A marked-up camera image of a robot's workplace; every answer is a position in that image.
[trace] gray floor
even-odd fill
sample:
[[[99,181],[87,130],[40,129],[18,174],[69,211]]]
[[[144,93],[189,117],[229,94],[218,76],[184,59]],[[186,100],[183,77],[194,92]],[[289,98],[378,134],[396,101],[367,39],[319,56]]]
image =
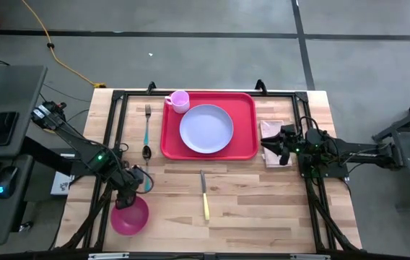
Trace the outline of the gray floor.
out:
[[[410,0],[298,3],[306,33],[410,35]],[[289,0],[30,0],[30,5],[55,30],[296,32]],[[20,0],[0,0],[0,20],[5,28],[39,29]],[[68,65],[111,87],[146,87],[154,80],[159,87],[250,89],[261,78],[270,89],[307,89],[297,40],[54,37],[53,42]],[[0,59],[45,64],[49,85],[89,100],[91,86],[56,64],[45,43],[44,37],[0,36]],[[328,93],[339,137],[371,143],[373,134],[410,106],[410,42],[309,40],[307,51],[315,88]],[[42,93],[67,102],[69,116],[89,105],[46,87]],[[85,118],[72,123],[81,131]],[[29,135],[52,148],[64,146],[35,127]],[[351,187],[364,249],[410,256],[410,212],[394,208],[410,194],[409,177],[363,165],[352,174]],[[31,207],[36,228],[11,237],[0,253],[47,249],[62,203]]]

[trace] wooden tabletop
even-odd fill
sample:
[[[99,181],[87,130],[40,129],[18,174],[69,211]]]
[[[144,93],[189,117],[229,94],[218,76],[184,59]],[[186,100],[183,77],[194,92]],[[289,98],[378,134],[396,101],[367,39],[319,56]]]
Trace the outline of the wooden tabletop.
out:
[[[95,90],[84,135],[101,142],[110,107],[112,89]],[[321,129],[335,136],[333,120],[324,91],[309,91],[312,117]],[[256,116],[260,120],[293,123],[289,98],[255,97]],[[117,234],[110,224],[105,234],[104,251],[167,252],[315,252],[305,183],[295,166],[266,168],[260,147],[246,161],[173,161],[160,151],[163,97],[130,97],[122,142],[129,145],[123,159],[131,165],[144,165],[141,156],[146,117],[144,105],[150,104],[149,146],[152,159],[149,172],[154,190],[142,195],[149,205],[149,221],[134,237]],[[114,142],[114,120],[111,144]],[[258,138],[261,137],[258,125]],[[204,170],[210,208],[210,221],[204,220],[199,171]],[[70,188],[56,246],[74,234],[90,208],[94,177],[83,177]],[[354,211],[346,186],[339,180],[326,179],[332,218],[348,239],[361,247]],[[100,218],[95,222],[93,241]],[[320,221],[324,244],[325,225]]]

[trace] knife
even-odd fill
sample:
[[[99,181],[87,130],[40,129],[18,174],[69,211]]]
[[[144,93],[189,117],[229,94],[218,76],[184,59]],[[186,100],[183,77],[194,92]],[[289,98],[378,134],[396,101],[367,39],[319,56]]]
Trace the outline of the knife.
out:
[[[200,170],[200,177],[202,180],[202,194],[204,195],[204,214],[205,220],[210,220],[210,210],[208,208],[208,199],[206,199],[206,183],[205,183],[205,174]]]

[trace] lavender plate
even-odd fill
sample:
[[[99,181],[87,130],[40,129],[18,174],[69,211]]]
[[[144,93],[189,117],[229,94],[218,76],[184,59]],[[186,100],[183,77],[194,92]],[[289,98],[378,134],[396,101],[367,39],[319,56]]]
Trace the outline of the lavender plate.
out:
[[[181,139],[193,151],[203,154],[218,152],[226,147],[234,134],[229,114],[215,105],[197,105],[181,119]]]

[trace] pink mug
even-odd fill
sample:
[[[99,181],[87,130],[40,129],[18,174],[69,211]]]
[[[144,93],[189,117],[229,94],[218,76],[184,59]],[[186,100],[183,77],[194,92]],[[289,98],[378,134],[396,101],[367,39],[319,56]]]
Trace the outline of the pink mug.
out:
[[[176,90],[171,96],[165,97],[165,102],[173,107],[176,113],[185,113],[189,110],[189,94],[184,90]]]

